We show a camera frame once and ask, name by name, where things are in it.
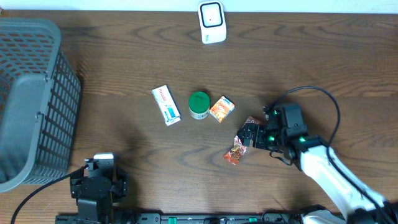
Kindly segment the grey plastic basket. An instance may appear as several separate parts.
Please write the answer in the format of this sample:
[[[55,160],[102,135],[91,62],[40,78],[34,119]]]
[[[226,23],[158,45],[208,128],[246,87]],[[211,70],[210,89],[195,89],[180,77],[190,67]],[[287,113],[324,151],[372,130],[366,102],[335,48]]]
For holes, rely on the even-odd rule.
[[[45,19],[1,19],[1,192],[68,172],[81,83]]]

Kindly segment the small orange box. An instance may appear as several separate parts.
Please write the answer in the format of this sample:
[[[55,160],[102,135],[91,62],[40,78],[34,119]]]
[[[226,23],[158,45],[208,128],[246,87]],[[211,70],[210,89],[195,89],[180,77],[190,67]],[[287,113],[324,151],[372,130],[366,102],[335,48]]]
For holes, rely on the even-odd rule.
[[[227,97],[222,96],[211,108],[210,114],[219,122],[223,120],[234,110],[235,104]]]

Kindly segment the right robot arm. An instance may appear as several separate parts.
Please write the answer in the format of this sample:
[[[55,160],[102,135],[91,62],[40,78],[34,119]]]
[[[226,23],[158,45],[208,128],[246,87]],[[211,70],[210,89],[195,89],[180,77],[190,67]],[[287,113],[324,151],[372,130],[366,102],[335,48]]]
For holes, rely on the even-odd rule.
[[[318,209],[303,213],[302,223],[397,223],[397,204],[359,180],[319,135],[309,136],[298,104],[264,108],[266,124],[245,123],[237,132],[243,146],[268,150],[312,178],[341,213]]]

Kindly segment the white Panadol box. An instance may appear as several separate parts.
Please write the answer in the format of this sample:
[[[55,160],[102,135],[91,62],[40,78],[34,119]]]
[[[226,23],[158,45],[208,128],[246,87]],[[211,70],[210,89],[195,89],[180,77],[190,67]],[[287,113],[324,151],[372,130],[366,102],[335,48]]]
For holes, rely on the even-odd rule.
[[[166,126],[170,126],[181,120],[181,114],[167,85],[153,89],[152,94],[164,117]]]

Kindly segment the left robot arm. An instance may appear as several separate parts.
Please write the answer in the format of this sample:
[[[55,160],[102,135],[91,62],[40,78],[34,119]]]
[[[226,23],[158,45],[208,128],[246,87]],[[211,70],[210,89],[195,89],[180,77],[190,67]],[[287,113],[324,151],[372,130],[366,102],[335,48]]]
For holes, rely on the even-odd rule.
[[[114,159],[86,160],[88,175],[70,177],[70,192],[78,207],[77,223],[112,223],[113,203],[127,195],[128,174]]]

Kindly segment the green lid jar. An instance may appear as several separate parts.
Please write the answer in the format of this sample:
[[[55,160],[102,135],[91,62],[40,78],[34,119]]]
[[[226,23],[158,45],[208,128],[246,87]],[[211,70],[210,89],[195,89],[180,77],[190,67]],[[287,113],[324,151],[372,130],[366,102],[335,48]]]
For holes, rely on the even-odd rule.
[[[204,119],[209,115],[210,97],[205,92],[196,91],[191,94],[188,106],[192,118]]]

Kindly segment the white barcode scanner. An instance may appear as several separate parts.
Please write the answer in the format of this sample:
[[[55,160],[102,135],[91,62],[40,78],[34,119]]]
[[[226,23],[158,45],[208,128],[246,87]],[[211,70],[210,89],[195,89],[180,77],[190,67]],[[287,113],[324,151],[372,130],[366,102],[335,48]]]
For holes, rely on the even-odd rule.
[[[215,44],[226,40],[226,19],[219,1],[204,1],[198,5],[198,18],[203,44]]]

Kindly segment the orange Topps candy bar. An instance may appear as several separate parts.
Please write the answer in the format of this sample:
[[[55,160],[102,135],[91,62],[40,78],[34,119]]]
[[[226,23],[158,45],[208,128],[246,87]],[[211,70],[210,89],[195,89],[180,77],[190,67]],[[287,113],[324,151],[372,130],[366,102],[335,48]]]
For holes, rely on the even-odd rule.
[[[245,124],[262,124],[262,123],[259,120],[253,118],[252,116],[249,116],[246,119]],[[234,137],[233,147],[223,156],[223,158],[234,165],[238,165],[240,158],[243,157],[247,148],[248,148],[247,146],[243,145],[242,140],[238,138],[238,135],[236,135]]]

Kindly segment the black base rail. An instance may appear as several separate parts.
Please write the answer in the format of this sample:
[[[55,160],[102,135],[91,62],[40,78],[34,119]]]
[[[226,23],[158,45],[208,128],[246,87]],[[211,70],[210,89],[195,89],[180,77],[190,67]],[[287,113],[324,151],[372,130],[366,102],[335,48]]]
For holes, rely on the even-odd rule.
[[[113,224],[299,224],[300,215],[288,213],[263,213],[260,215],[161,215],[158,213],[117,212],[112,220],[91,221],[76,215],[57,215],[55,223],[113,223]]]

